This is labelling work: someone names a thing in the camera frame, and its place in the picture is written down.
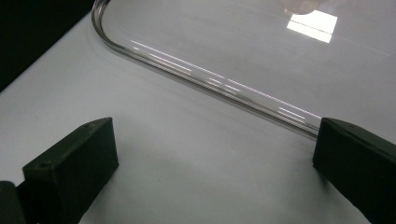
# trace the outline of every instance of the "curved glass tube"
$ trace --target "curved glass tube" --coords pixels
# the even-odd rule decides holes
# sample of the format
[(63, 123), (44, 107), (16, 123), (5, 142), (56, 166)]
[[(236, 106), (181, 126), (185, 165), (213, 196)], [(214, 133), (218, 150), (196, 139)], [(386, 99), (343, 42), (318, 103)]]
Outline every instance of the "curved glass tube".
[(255, 110), (318, 135), (321, 117), (313, 113), (138, 41), (130, 40), (128, 47), (116, 43), (106, 35), (102, 24), (102, 18), (109, 2), (110, 0), (95, 1), (92, 8), (92, 23), (97, 34), (115, 51), (161, 68), (175, 76), (185, 78), (190, 82), (227, 96)]

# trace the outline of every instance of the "white table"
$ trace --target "white table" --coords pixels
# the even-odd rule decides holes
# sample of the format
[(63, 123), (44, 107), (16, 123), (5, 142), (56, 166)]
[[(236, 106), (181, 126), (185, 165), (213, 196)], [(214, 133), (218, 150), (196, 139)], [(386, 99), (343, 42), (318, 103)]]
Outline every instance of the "white table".
[(0, 93), (0, 179), (102, 117), (120, 167), (83, 224), (368, 223), (312, 167), (314, 138), (111, 51), (90, 16)]

